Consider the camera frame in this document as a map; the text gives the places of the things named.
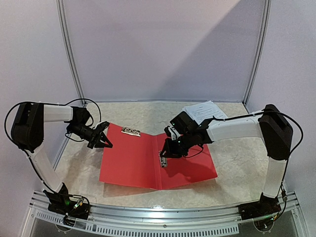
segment open red folder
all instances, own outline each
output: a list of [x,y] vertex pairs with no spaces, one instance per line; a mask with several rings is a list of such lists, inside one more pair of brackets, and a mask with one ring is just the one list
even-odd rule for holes
[[[122,127],[110,124],[107,137],[113,143],[105,148],[102,158],[100,181],[124,186],[156,190],[171,189],[217,177],[207,145],[192,158],[168,158],[168,166],[160,166],[159,152],[165,134],[133,136],[122,133]],[[192,147],[188,156],[201,150]]]

